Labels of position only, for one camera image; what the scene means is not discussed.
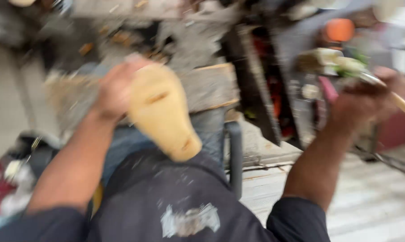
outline orange object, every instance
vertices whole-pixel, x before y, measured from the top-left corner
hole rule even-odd
[[[325,33],[331,41],[349,41],[355,34],[355,25],[350,19],[331,19],[325,25]]]

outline wooden board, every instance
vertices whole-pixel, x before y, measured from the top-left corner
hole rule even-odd
[[[186,92],[189,112],[200,112],[239,101],[234,66],[230,63],[178,72]],[[47,99],[60,130],[74,130],[97,96],[99,77],[51,74],[46,81]]]

